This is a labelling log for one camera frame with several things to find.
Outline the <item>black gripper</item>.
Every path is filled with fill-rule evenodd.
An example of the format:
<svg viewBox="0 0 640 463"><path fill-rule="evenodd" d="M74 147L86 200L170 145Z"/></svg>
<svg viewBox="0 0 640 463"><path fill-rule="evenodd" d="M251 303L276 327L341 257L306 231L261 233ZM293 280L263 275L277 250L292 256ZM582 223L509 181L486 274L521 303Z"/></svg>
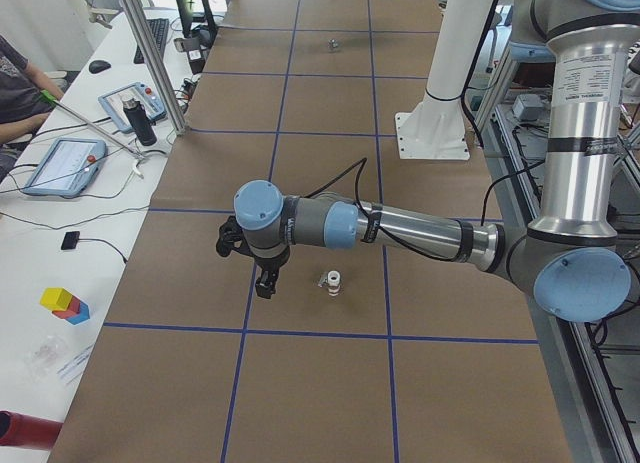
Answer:
<svg viewBox="0 0 640 463"><path fill-rule="evenodd" d="M254 257L255 263L260 268L260 275L255 282L255 292L258 297L271 298L276 293L280 268L288 262L289 257L289 250L283 250L274 257Z"/></svg>

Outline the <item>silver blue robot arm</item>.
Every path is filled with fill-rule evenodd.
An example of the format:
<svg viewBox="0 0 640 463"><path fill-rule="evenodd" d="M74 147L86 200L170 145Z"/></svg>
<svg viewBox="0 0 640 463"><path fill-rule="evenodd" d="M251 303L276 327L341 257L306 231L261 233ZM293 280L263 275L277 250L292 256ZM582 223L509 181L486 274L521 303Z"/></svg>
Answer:
<svg viewBox="0 0 640 463"><path fill-rule="evenodd" d="M237 191L217 252L253 258L263 298L273 295L293 245L349 249L378 242L470 263L566 321L608 316L624 303L632 281L616 253L607 206L627 52L639 37L639 0L516 0L513 37L543 44L555 57L541 210L525 229L345 199L324 188L285 196L255 180Z"/></svg>

